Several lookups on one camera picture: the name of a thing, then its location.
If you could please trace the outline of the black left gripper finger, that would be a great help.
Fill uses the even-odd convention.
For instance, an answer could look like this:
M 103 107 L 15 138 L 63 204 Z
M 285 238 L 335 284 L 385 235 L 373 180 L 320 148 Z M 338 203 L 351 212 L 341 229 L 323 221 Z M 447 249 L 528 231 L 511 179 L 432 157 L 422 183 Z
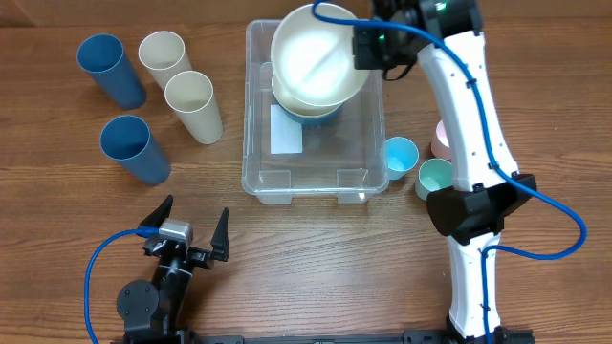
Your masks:
M 173 196 L 168 195 L 153 212 L 139 223 L 139 227 L 160 227 L 169 217 L 172 205 Z
M 211 238 L 212 255 L 215 260 L 227 262 L 230 257 L 229 209 L 224 208 Z

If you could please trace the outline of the cream bowl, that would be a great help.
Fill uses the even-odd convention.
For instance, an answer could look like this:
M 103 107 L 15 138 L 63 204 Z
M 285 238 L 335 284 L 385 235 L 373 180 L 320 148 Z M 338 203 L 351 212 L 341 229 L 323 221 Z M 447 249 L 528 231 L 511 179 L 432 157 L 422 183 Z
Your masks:
M 276 73 L 272 76 L 272 90 L 279 105 L 292 114 L 302 117 L 322 117 L 337 111 L 341 105 L 319 106 L 309 105 L 295 98 L 280 82 Z
M 361 90 L 369 72 L 354 66 L 353 28 L 320 20 L 319 14 L 356 18 L 351 11 L 329 3 L 293 10 L 273 35 L 273 72 L 298 100 L 319 106 L 342 104 Z

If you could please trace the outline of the light blue small cup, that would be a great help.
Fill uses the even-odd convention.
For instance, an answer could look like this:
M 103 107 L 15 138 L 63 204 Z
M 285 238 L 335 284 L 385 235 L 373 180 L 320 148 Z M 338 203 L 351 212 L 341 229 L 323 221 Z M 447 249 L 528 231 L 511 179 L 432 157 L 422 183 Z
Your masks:
M 405 137 L 393 137 L 386 141 L 387 172 L 390 181 L 397 181 L 413 169 L 420 153 L 417 145 Z

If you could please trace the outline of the pink small cup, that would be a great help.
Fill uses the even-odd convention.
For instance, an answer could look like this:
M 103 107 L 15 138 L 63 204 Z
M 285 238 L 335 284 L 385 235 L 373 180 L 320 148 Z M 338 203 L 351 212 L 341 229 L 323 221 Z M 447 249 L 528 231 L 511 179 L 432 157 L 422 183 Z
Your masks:
M 450 160 L 450 148 L 444 122 L 440 120 L 436 125 L 431 139 L 431 153 L 439 159 Z

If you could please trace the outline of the dark blue bowl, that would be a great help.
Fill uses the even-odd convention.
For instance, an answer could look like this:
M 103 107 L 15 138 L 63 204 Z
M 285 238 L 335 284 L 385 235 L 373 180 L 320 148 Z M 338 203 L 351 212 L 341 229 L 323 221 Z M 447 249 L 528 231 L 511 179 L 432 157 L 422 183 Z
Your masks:
M 302 125 L 320 125 L 327 123 L 333 120 L 341 111 L 341 105 L 333 109 L 332 111 L 318 115 L 318 116 L 302 116 L 298 115 L 294 112 L 289 111 L 282 105 L 278 105 L 278 107 L 283 111 L 283 113 L 292 121 L 297 122 Z

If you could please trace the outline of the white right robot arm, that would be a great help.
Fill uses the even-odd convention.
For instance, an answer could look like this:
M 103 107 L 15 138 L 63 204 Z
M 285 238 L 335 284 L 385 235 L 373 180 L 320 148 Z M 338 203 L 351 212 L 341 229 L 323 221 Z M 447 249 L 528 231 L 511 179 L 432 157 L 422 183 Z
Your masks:
M 536 191 L 501 130 L 487 75 L 485 35 L 474 1 L 376 1 L 355 26 L 355 65 L 388 71 L 419 64 L 449 140 L 452 184 L 426 196 L 447 239 L 452 299 L 449 343 L 532 343 L 530 330 L 502 327 L 495 305 L 495 253 L 504 221 Z

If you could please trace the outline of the dark blue tall cup front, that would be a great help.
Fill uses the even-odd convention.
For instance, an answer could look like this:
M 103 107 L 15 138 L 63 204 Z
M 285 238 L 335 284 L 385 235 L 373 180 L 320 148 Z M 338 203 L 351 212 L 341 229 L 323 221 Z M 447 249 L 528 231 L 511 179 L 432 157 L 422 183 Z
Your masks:
M 171 173 L 164 151 L 147 123 L 137 116 L 122 115 L 106 123 L 99 145 L 109 159 L 143 183 L 159 185 Z

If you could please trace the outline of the dark blue tall cup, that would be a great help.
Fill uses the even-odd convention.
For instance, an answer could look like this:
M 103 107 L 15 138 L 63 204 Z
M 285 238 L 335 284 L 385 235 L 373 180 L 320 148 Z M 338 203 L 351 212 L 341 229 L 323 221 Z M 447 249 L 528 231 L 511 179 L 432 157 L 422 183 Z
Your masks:
M 140 108 L 146 91 L 121 41 L 112 34 L 100 33 L 85 39 L 76 59 L 84 70 L 119 107 Z
M 106 123 L 99 145 L 109 159 L 143 183 L 159 185 L 171 173 L 164 151 L 147 123 L 137 116 L 122 115 Z

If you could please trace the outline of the clear plastic storage bin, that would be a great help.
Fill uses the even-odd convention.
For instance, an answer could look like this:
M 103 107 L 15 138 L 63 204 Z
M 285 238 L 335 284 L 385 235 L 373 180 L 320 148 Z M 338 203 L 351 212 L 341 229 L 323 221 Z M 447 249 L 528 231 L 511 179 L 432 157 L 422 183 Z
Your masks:
M 271 153 L 270 49 L 276 20 L 254 20 L 246 29 L 245 118 L 241 184 L 262 204 L 290 204 L 296 197 L 334 197 L 362 204 L 383 192 L 386 170 L 382 78 L 371 72 L 339 114 L 320 125 L 302 125 L 301 154 Z

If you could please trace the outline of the white label in bin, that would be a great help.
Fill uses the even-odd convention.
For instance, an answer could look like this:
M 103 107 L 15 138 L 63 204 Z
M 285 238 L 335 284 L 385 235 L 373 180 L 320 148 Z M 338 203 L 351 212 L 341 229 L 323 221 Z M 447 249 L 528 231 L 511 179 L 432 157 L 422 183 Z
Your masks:
M 290 119 L 279 105 L 270 107 L 271 153 L 301 154 L 302 125 Z

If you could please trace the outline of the cream tall cup front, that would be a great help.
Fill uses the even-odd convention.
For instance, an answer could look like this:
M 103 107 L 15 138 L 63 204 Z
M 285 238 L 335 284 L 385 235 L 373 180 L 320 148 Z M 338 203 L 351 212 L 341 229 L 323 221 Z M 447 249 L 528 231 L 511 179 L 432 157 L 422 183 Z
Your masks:
M 202 144 L 213 144 L 223 135 L 223 124 L 210 79 L 196 71 L 180 72 L 164 88 L 168 106 L 190 135 Z

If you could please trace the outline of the cream tall cup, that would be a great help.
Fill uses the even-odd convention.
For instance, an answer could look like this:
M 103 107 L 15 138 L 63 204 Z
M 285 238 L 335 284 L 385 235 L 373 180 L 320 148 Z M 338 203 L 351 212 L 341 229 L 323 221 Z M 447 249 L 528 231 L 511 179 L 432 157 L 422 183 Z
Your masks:
M 210 79 L 196 71 L 180 72 L 164 88 L 168 106 L 190 135 L 202 144 L 213 144 L 223 135 L 223 124 Z
M 186 44 L 175 32 L 151 33 L 141 42 L 138 56 L 162 90 L 173 76 L 192 69 Z

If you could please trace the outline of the mint green small cup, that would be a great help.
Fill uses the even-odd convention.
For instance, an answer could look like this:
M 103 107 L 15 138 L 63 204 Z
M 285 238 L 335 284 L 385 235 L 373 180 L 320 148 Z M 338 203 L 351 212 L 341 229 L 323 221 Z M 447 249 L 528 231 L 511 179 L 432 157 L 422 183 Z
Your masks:
M 451 162 L 444 159 L 430 159 L 419 168 L 415 192 L 420 199 L 425 201 L 429 193 L 452 185 Z

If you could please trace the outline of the cream tall cup rear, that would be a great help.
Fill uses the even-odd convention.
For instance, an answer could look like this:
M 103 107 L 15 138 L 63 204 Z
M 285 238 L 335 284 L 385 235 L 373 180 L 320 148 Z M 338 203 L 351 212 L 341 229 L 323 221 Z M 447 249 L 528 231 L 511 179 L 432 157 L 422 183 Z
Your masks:
M 138 56 L 162 90 L 173 76 L 192 69 L 186 44 L 175 32 L 151 33 L 141 42 Z

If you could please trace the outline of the dark blue tall cup rear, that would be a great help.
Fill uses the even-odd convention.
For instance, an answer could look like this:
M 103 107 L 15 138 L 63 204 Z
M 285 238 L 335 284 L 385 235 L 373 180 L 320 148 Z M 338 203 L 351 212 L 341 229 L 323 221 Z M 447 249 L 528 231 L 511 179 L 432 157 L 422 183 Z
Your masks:
M 100 33 L 85 39 L 76 59 L 84 70 L 119 107 L 140 108 L 146 91 L 121 41 L 112 34 Z

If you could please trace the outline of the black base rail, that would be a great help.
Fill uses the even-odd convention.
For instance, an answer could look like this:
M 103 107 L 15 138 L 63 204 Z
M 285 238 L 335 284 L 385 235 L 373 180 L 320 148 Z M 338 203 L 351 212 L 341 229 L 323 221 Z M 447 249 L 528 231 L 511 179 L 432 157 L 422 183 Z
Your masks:
M 115 343 L 203 343 L 203 344 L 442 344 L 442 343 L 486 343 L 484 337 L 461 341 L 453 339 L 445 331 L 405 331 L 402 334 L 376 335 L 332 335 L 332 336 L 283 336 L 245 338 L 243 336 L 198 336 L 191 331 L 187 338 L 184 333 L 170 337 L 133 341 L 125 337 Z M 497 329 L 492 336 L 492 343 L 535 344 L 531 331 L 512 331 Z

